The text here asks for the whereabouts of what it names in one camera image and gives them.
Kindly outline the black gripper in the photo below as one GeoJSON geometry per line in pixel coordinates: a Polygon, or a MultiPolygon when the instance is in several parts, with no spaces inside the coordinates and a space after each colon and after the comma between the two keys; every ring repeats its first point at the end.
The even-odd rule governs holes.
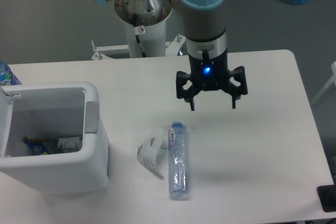
{"type": "Polygon", "coordinates": [[[184,99],[190,104],[191,110],[195,110],[194,97],[202,90],[212,91],[223,89],[232,97],[232,109],[236,108],[236,101],[242,95],[248,94],[245,67],[239,66],[232,71],[228,70],[227,50],[221,55],[211,58],[208,62],[188,56],[191,73],[178,71],[176,73],[176,97],[184,99]],[[239,83],[235,85],[231,78],[239,83]],[[187,82],[191,85],[184,89],[187,82]]]}

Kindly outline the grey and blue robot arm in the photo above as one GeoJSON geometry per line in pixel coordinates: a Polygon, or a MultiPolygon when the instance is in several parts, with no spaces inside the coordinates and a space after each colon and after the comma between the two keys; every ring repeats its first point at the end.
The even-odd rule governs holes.
{"type": "Polygon", "coordinates": [[[176,74],[176,96],[193,104],[201,91],[222,90],[232,100],[248,93],[245,69],[229,70],[224,0],[96,0],[114,1],[119,18],[130,25],[129,46],[134,55],[148,57],[155,39],[145,39],[148,28],[164,22],[172,11],[183,21],[190,73],[176,74]]]}

